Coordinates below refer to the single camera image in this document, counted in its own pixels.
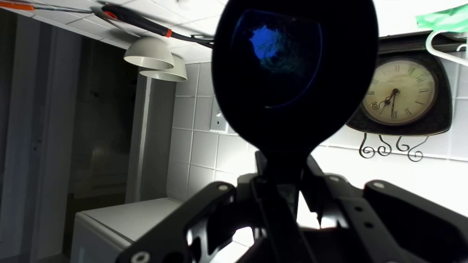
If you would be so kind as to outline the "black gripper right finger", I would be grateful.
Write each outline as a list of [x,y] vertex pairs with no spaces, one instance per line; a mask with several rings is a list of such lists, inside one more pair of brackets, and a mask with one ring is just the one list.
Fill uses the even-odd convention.
[[373,180],[357,189],[309,157],[305,198],[319,217],[346,221],[363,249],[357,263],[468,262],[468,218],[392,183]]

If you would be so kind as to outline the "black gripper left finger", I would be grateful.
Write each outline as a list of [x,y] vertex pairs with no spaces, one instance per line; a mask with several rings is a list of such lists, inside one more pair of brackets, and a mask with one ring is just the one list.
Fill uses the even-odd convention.
[[210,183],[125,249],[116,263],[214,263],[245,227],[261,236],[234,263],[274,263],[259,208],[272,190],[272,183],[253,174],[237,187]]

